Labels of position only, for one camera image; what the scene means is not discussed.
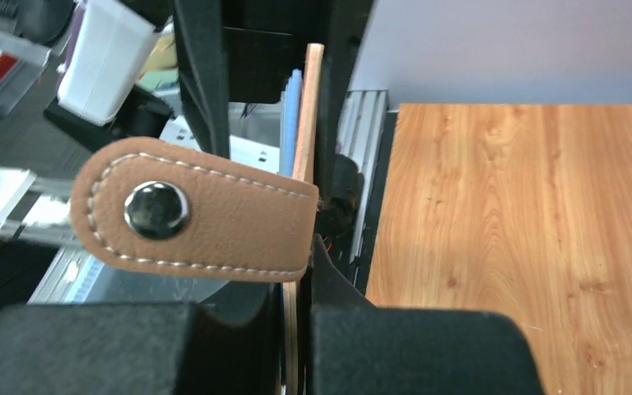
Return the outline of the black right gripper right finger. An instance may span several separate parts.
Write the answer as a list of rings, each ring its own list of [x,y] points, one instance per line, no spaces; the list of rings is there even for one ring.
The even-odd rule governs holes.
[[[309,394],[541,394],[530,346],[509,317],[369,302],[319,236],[306,275]]]

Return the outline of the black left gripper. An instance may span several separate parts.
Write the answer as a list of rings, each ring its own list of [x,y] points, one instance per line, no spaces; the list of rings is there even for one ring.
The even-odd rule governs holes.
[[[183,115],[202,151],[228,159],[229,99],[277,102],[292,71],[304,66],[307,44],[323,44],[314,181],[321,200],[329,202],[342,107],[373,5],[374,0],[175,1]]]

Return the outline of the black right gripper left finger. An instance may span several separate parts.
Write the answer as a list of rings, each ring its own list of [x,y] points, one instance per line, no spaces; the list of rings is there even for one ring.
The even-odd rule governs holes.
[[[277,299],[23,304],[0,313],[0,394],[278,394]]]

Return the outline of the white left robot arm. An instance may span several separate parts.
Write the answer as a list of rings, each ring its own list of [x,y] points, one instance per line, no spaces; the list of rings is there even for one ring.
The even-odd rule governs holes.
[[[46,118],[89,151],[156,137],[169,110],[135,83],[168,21],[174,24],[182,110],[200,147],[227,157],[228,105],[274,103],[324,47],[318,72],[314,182],[332,196],[337,128],[370,1],[86,1]]]

